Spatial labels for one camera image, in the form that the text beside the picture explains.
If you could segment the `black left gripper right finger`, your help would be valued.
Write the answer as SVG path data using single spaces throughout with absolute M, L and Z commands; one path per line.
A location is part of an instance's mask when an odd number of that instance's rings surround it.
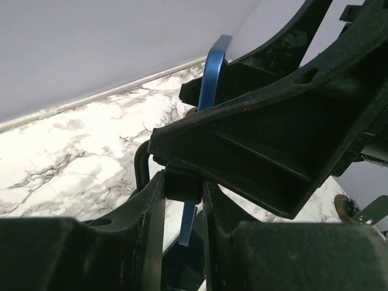
M 203 184 L 207 290 L 386 290 L 387 244 L 371 226 L 266 223 Z

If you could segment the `black phone stand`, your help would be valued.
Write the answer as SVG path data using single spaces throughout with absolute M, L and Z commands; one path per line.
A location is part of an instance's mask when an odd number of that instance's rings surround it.
M 143 142 L 135 152 L 134 171 L 136 189 L 133 195 L 141 192 L 150 181 L 149 140 Z M 165 167 L 164 169 L 164 187 L 167 199 L 199 204 L 202 201 L 203 177 L 189 169 L 177 166 L 174 163 L 167 162 L 158 157 L 153 160 Z

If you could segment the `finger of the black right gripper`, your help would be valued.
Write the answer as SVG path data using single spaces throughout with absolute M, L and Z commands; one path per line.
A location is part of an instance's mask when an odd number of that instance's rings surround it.
M 372 1 L 307 64 L 258 90 L 155 129 L 148 151 L 294 218 L 369 142 L 387 107 L 387 2 Z
M 305 1 L 275 36 L 228 64 L 219 83 L 218 99 L 234 99 L 297 70 L 331 3 Z

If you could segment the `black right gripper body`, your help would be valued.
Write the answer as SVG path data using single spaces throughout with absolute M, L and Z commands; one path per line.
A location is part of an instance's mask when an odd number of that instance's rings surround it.
M 339 36 L 345 33 L 358 15 L 363 12 L 372 1 L 364 1 L 362 5 L 346 5 L 339 20 L 345 25 Z M 369 142 L 360 151 L 360 153 L 352 161 L 370 162 L 387 167 L 387 107 L 380 112 L 368 131 L 364 132 L 365 137 L 370 137 Z

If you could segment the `black phone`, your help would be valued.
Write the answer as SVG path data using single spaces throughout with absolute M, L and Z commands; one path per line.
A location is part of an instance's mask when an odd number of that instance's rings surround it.
M 232 36 L 221 35 L 209 50 L 204 66 L 199 94 L 198 111 L 203 111 L 215 105 L 216 91 L 219 84 L 221 70 L 225 63 L 226 52 L 232 42 Z M 179 245 L 188 246 L 196 216 L 196 204 L 185 202 L 182 212 Z

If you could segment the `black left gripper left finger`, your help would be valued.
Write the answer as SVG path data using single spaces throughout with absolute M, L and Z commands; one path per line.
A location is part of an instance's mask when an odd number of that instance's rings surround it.
M 159 290 L 164 172 L 91 224 L 71 217 L 1 219 L 2 290 Z

